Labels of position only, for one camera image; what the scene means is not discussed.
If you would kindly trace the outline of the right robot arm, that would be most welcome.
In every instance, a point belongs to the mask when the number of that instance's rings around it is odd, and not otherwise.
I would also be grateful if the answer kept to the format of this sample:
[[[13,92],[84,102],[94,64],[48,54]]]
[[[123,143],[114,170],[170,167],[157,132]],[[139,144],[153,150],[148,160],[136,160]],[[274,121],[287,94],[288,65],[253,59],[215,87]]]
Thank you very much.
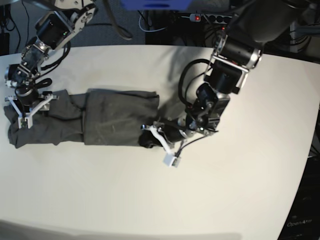
[[[15,91],[7,97],[20,118],[27,118],[39,111],[53,97],[40,97],[36,80],[41,77],[41,65],[50,51],[66,46],[93,18],[97,9],[94,0],[30,0],[29,4],[46,10],[36,25],[33,43],[21,52],[18,64],[9,65],[5,84]]]

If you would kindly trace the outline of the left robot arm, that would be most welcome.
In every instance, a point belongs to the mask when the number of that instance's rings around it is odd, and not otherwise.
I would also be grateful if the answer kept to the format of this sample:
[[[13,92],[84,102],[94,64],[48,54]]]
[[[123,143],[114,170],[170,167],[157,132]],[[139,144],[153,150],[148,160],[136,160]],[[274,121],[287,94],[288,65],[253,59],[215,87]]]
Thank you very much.
[[[187,139],[195,134],[201,138],[214,135],[230,95],[240,92],[249,72],[261,60],[265,45],[315,5],[314,0],[249,0],[234,8],[231,22],[215,39],[210,58],[189,62],[180,75],[177,95],[184,115],[142,125],[138,144],[147,149],[162,147],[170,153],[177,142],[185,148]],[[206,69],[195,100],[189,101],[184,81],[197,64],[206,64]]]

